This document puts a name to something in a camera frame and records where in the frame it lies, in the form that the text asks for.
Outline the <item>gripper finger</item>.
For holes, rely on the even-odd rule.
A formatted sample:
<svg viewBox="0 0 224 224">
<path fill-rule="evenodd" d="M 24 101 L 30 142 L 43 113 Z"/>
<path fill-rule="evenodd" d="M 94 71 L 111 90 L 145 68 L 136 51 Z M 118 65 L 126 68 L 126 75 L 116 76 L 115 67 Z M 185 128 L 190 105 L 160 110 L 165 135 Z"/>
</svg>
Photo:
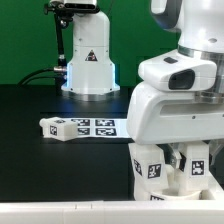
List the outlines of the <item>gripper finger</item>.
<svg viewBox="0 0 224 224">
<path fill-rule="evenodd" d="M 223 147 L 224 139 L 211 140 L 209 142 L 209 153 L 215 158 Z"/>
<path fill-rule="evenodd" d="M 179 151 L 180 149 L 180 144 L 179 143 L 172 143 L 169 145 L 170 147 L 170 164 L 174 169 L 183 169 L 183 158 L 182 155 Z"/>
</svg>

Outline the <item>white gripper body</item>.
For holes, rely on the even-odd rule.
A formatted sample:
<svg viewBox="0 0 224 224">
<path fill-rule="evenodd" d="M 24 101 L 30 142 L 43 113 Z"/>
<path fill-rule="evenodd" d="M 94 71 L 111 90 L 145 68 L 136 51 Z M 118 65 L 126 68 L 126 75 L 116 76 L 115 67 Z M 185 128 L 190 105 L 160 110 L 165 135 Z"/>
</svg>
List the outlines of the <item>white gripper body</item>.
<svg viewBox="0 0 224 224">
<path fill-rule="evenodd" d="M 138 144 L 224 138 L 224 104 L 195 103 L 191 92 L 162 92 L 146 82 L 134 89 L 127 132 Z"/>
</svg>

